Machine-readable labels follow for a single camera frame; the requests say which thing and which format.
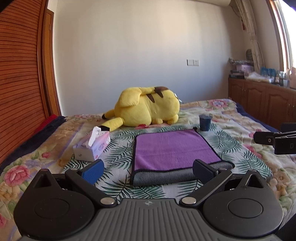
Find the storage box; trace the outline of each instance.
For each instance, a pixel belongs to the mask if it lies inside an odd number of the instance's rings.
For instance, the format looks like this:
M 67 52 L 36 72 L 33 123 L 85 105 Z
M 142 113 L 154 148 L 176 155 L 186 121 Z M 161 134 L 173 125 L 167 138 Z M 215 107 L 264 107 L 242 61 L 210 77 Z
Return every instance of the storage box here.
M 247 64 L 237 64 L 237 70 L 241 70 L 245 73 L 254 72 L 254 66 Z
M 95 161 L 103 153 L 107 145 L 110 143 L 108 131 L 102 131 L 91 147 L 88 146 L 91 133 L 82 138 L 78 144 L 73 146 L 73 151 L 77 160 L 80 161 Z

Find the purple towel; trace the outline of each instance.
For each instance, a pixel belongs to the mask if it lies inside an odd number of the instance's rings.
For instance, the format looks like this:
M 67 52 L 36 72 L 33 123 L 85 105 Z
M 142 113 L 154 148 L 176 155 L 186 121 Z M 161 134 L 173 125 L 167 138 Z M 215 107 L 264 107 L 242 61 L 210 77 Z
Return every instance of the purple towel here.
M 192 180 L 192 164 L 195 159 L 201 159 L 207 164 L 221 161 L 195 130 L 138 135 L 131 184 L 156 185 Z M 224 166 L 232 168 L 228 162 L 223 162 L 221 167 Z

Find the metal bolt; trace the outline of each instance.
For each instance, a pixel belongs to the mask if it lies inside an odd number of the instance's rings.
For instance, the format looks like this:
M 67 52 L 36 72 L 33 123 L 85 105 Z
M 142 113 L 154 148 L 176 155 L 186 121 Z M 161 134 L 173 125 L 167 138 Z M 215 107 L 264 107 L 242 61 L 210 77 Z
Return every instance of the metal bolt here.
M 104 205 L 112 205 L 115 203 L 115 199 L 112 197 L 103 197 L 100 202 Z
M 196 199 L 194 197 L 184 197 L 182 199 L 182 202 L 187 205 L 192 205 L 192 204 L 196 203 Z

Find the green leaf pattern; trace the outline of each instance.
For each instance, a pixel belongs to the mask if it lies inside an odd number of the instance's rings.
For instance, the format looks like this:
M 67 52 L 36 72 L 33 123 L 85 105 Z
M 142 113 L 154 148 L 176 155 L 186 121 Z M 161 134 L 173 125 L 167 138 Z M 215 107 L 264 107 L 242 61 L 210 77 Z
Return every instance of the green leaf pattern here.
M 130 185 L 130 173 L 134 150 L 134 140 L 137 135 L 167 131 L 188 130 L 195 125 L 172 125 L 159 128 L 117 130 L 110 134 L 111 142 L 100 156 L 104 161 L 105 170 L 96 182 L 96 187 L 116 198 L 119 202 L 123 198 L 167 198 L 174 197 L 177 202 L 182 197 L 199 188 L 202 184 L 198 180 L 148 187 L 134 187 Z M 216 153 L 224 160 L 235 164 L 234 173 L 246 173 L 248 169 L 257 169 L 266 179 L 271 179 L 270 169 L 252 154 L 239 141 L 223 131 L 215 124 L 211 124 L 210 131 L 199 131 L 199 134 L 212 146 Z M 72 167 L 79 169 L 88 162 L 77 161 L 73 155 L 64 171 Z

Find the logo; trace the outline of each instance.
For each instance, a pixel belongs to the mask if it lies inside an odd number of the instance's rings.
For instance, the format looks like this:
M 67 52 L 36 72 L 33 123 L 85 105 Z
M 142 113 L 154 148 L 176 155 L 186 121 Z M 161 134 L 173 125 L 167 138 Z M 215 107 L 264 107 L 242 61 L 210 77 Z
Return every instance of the logo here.
M 151 201 L 146 201 L 146 202 L 144 202 L 147 206 L 150 206 L 150 205 L 152 205 L 153 204 L 153 202 L 151 202 Z

